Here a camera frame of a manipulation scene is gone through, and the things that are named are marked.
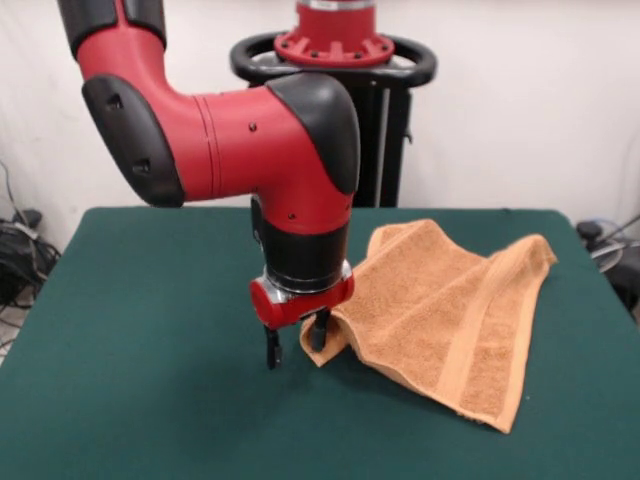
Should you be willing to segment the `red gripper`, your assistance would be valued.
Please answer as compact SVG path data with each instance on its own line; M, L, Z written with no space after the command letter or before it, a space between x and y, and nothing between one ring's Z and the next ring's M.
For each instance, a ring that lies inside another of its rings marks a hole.
M269 370L281 365L282 347L277 330L297 323L314 314L310 341L313 351L322 351L326 345L331 311L348 301L355 289L354 275L348 275L323 292L292 293L276 287L265 275L252 280L249 293L266 335L266 364Z

